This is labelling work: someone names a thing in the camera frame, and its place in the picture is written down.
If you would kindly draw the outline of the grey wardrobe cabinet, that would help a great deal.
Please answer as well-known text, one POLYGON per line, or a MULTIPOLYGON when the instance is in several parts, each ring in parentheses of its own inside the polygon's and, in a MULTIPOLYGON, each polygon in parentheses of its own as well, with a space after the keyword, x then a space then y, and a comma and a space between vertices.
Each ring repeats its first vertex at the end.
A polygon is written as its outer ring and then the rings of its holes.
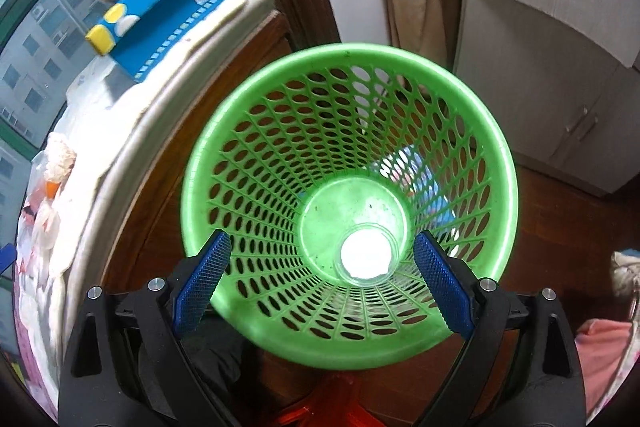
POLYGON ((463 0, 456 75, 523 165, 594 194, 639 171, 639 0, 463 0))

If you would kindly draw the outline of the clear cup with white lid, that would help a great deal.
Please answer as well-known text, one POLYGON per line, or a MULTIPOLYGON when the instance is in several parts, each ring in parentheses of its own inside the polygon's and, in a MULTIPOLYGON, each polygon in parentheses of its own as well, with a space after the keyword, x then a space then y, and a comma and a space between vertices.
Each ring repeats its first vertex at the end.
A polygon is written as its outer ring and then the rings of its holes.
POLYGON ((389 280, 399 260, 397 241, 390 231, 376 223, 360 223, 342 237, 334 267, 345 283, 369 288, 389 280))

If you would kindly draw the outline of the green window frame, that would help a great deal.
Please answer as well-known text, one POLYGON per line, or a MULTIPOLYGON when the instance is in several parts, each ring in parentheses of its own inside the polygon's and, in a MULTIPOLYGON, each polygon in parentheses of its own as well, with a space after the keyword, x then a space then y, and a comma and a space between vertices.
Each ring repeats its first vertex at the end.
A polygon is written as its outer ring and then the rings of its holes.
POLYGON ((1 0, 1 141, 33 158, 66 106, 66 91, 93 61, 85 33, 99 0, 1 0))

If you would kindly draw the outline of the white quilted bed mat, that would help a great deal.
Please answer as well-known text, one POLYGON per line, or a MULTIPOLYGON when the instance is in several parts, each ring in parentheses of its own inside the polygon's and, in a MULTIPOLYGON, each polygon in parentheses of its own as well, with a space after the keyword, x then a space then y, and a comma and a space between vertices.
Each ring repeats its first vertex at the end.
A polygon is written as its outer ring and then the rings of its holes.
POLYGON ((274 0, 224 0, 142 82, 102 60, 32 161, 25 202, 37 213, 18 220, 14 320, 26 389, 47 417, 58 415, 81 291, 102 277, 134 195, 179 124, 274 12, 274 0), (99 87, 118 76, 124 92, 99 106, 99 87))

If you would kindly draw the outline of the blue tissue box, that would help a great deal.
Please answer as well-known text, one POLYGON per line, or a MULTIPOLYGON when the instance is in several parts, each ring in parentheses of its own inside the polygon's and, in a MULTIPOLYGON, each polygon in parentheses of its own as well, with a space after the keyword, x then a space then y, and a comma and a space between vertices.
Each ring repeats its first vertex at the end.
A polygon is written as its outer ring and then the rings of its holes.
POLYGON ((142 82, 169 50, 224 0, 119 0, 87 32, 97 54, 108 55, 142 82))

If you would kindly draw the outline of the pink cloth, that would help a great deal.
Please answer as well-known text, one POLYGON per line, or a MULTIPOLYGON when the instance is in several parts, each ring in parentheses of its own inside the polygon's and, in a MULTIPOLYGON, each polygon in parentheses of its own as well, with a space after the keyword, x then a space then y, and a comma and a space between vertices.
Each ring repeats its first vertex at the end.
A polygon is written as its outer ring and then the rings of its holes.
POLYGON ((584 380, 587 421, 595 418, 638 360, 638 327, 631 322, 591 319, 575 339, 584 380))

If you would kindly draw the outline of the green plastic mesh trash basket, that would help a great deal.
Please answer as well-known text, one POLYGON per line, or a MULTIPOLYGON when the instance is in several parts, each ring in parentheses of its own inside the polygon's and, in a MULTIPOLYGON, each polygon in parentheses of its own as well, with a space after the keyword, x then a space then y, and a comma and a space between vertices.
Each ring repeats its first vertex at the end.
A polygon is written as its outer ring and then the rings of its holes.
POLYGON ((477 277, 501 277, 518 224, 510 147, 458 78, 390 46, 316 46, 242 82, 195 142, 181 197, 184 250, 213 232, 230 260, 210 302, 240 334, 319 369, 414 357, 448 327, 413 257, 430 232, 477 277), (393 275, 345 283, 334 262, 360 223, 395 236, 393 275))

